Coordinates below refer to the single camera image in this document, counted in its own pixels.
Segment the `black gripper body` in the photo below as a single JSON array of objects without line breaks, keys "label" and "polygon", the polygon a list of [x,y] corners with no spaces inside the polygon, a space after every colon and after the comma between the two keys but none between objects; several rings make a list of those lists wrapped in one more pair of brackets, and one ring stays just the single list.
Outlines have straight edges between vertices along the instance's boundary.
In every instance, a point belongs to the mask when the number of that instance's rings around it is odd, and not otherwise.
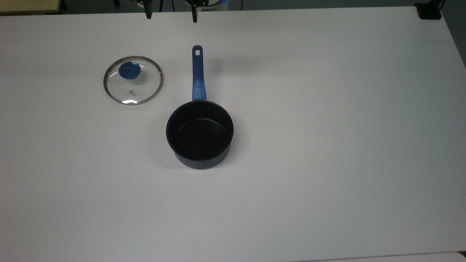
[{"label": "black gripper body", "polygon": [[[136,2],[144,7],[144,5],[150,5],[152,0],[136,0]],[[206,7],[208,6],[208,0],[185,0],[190,7]]]}]

